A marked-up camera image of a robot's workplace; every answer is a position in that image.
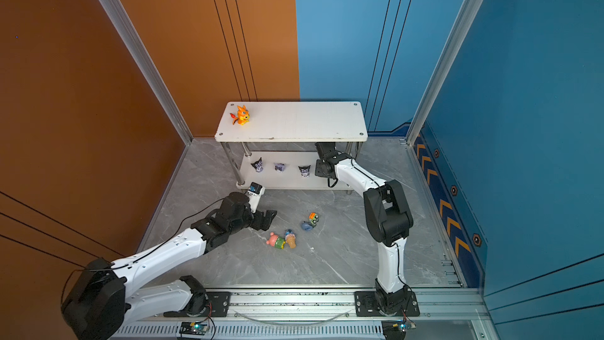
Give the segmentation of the grey purple kuromi toy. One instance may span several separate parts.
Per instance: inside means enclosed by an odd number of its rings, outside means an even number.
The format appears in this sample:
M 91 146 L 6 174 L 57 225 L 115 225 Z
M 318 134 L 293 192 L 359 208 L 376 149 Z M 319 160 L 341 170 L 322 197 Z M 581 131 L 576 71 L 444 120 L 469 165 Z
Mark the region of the grey purple kuromi toy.
M 311 174 L 311 165 L 300 165 L 299 167 L 300 175 L 303 178 L 308 178 Z

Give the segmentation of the purple bat toy figure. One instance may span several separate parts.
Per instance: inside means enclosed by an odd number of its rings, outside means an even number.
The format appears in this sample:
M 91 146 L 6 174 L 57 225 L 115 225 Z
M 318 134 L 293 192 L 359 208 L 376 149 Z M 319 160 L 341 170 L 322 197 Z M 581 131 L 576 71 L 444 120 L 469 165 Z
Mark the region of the purple bat toy figure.
M 274 166 L 275 166 L 275 171 L 280 172 L 280 173 L 284 172 L 286 169 L 286 165 L 283 163 L 274 163 Z

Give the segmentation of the black white kuromi toy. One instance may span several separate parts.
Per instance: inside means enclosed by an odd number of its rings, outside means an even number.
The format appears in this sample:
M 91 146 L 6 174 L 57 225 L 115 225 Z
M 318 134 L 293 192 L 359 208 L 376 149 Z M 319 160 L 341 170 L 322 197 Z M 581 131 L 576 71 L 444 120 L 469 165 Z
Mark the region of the black white kuromi toy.
M 253 169 L 256 173 L 262 173 L 262 171 L 264 171 L 264 162 L 263 162 L 262 157 L 260 157 L 256 161 L 252 162 L 251 166 L 253 167 Z

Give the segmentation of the green orange toy car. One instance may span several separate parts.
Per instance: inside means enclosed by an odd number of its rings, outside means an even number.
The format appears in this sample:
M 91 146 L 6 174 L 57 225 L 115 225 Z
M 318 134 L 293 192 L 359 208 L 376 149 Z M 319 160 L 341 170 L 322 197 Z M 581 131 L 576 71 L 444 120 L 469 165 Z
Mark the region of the green orange toy car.
M 308 222 L 312 227 L 315 227 L 319 222 L 319 215 L 316 212 L 312 212 L 308 217 Z

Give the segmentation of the orange fox toy figure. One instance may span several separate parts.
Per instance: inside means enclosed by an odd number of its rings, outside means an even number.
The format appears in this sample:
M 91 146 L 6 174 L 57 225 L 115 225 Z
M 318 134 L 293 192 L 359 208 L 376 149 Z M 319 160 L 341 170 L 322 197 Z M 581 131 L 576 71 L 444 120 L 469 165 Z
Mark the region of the orange fox toy figure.
M 237 112 L 231 113 L 232 124 L 239 124 L 241 126 L 248 124 L 250 120 L 250 114 L 245 105 L 238 105 Z

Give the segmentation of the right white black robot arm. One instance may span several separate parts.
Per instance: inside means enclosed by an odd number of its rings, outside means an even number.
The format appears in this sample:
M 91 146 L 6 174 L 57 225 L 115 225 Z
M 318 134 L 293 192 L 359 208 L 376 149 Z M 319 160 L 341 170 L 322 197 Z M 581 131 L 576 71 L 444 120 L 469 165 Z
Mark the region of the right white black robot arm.
M 379 178 L 335 143 L 316 143 L 315 175 L 343 183 L 363 198 L 366 227 L 377 243 L 377 307 L 386 316 L 418 316 L 415 293 L 404 278 L 404 249 L 414 219 L 402 184 Z

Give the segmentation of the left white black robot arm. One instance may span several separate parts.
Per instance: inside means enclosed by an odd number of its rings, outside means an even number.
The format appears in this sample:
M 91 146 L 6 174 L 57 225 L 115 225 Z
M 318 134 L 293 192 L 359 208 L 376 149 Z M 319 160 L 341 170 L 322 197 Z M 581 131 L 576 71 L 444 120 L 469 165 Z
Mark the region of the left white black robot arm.
M 260 211 L 255 193 L 232 192 L 206 218 L 162 244 L 116 261 L 91 261 L 69 293 L 61 296 L 61 314 L 78 339 L 108 339 L 122 326 L 164 312 L 202 313 L 205 289 L 192 276 L 149 287 L 180 264 L 225 244 L 244 228 L 267 231 L 277 214 Z

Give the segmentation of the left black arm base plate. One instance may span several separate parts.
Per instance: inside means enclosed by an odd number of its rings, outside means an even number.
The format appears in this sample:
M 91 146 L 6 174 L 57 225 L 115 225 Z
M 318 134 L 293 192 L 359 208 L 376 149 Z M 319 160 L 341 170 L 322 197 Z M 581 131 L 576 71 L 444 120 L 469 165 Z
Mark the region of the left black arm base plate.
M 196 293 L 182 310 L 163 313 L 163 317 L 226 317 L 230 302 L 228 291 Z

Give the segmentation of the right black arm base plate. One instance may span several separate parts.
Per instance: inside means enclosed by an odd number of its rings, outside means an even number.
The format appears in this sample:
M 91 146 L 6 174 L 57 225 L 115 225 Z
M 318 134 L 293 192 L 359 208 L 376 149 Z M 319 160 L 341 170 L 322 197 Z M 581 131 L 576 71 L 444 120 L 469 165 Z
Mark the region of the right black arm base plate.
M 418 299 L 413 291 L 401 290 L 388 294 L 381 291 L 357 291 L 354 297 L 358 317 L 421 315 Z

